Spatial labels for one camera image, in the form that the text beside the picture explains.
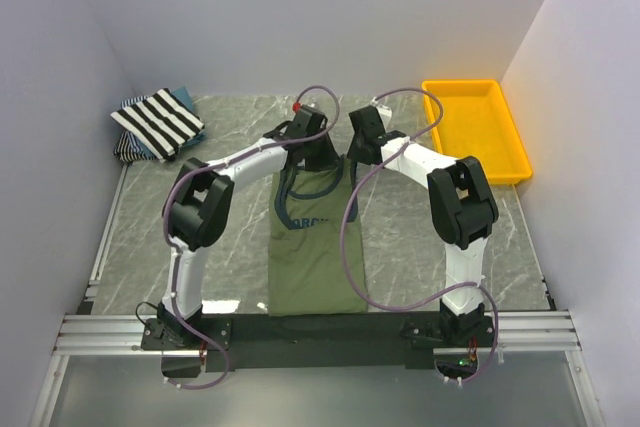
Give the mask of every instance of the green shirt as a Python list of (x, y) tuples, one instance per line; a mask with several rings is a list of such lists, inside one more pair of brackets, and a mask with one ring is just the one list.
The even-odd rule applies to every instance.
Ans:
[[(355, 164), (334, 170), (287, 168), (273, 176), (269, 204), (269, 314), (366, 312), (340, 257), (340, 223), (353, 192)], [(345, 246), (355, 282), (366, 292), (362, 226), (354, 203)]]

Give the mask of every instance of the folded clothing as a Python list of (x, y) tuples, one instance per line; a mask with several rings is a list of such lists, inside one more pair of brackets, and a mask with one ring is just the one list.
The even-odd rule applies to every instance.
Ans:
[(169, 160), (182, 148), (204, 139), (204, 124), (193, 113), (187, 90), (162, 89), (151, 97), (125, 100), (111, 116), (125, 129), (114, 155), (124, 162)]

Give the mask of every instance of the yellow plastic tray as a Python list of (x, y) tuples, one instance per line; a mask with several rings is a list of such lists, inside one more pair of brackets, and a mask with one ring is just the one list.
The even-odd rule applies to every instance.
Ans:
[[(517, 184), (531, 177), (531, 165), (495, 80), (426, 80), (422, 88), (444, 106), (442, 122), (431, 131), (435, 149), (453, 157), (473, 155), (490, 184)], [(424, 97), (429, 122), (438, 106)]]

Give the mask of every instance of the marble tabletop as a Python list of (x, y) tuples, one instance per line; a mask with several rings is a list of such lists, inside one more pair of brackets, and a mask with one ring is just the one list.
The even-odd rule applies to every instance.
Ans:
[[(346, 113), (368, 105), (372, 96), (344, 96), (343, 115), (331, 133), (338, 152), (346, 152), (352, 129)], [(114, 217), (93, 314), (132, 314), (138, 302), (157, 303), (166, 288), (169, 248), (162, 238), (160, 210), (182, 162), (232, 154), (291, 118), (292, 96), (206, 96), (195, 99), (207, 140), (185, 150), (176, 162), (132, 164)], [(305, 98), (307, 102), (314, 97)], [(318, 95), (317, 106), (331, 117), (333, 103)], [(399, 95), (390, 129), (407, 134), (424, 127), (422, 99)], [(427, 134), (421, 142), (431, 147)], [(362, 176), (365, 169), (359, 170)], [(267, 304), (268, 197), (271, 179), (234, 196), (224, 235), (215, 244), (204, 278), (205, 300), (239, 301), (238, 312), (264, 312)], [(501, 310), (548, 310), (545, 285), (512, 186), (492, 187), (500, 212), (484, 256), (484, 284)], [(363, 225), (370, 296), (391, 305), (412, 303), (444, 287), (444, 245), (434, 231), (428, 194), (417, 183), (383, 171), (358, 198)], [(437, 303), (425, 310), (437, 309)]]

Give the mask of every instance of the white wall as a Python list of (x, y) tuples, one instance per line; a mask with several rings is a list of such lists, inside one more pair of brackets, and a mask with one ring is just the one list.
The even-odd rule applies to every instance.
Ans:
[(89, 0), (134, 88), (371, 93), (500, 78), (543, 0)]
[(26, 425), (82, 299), (131, 93), (84, 0), (0, 0), (0, 424)]
[(640, 0), (546, 0), (503, 79), (542, 269), (609, 426), (640, 425)]

